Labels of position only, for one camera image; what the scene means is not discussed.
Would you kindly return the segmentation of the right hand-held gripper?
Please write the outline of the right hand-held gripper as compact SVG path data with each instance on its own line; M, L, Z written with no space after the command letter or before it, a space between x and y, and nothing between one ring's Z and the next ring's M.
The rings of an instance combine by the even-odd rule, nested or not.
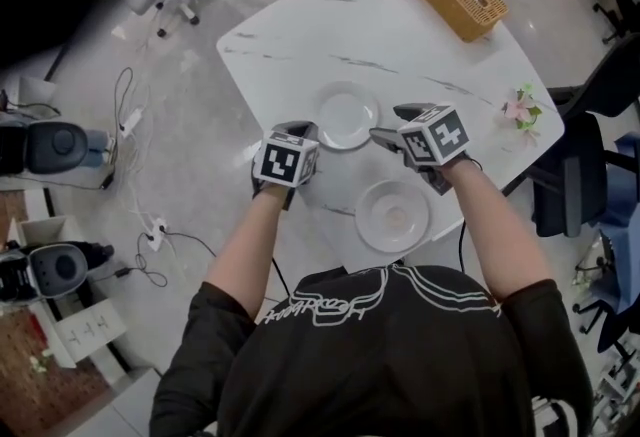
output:
M404 155L405 164L418 173L438 194L451 189L440 168L470 159L469 135L452 103L405 103L393 107L405 121L397 131L374 127L371 140L394 153Z

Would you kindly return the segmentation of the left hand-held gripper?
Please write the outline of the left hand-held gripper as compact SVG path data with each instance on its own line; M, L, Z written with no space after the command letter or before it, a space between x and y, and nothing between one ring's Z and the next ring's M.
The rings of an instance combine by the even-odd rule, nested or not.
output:
M319 150L318 126L314 122L276 124L252 160L253 196L268 185L285 187L283 210L288 211L296 189L315 175Z

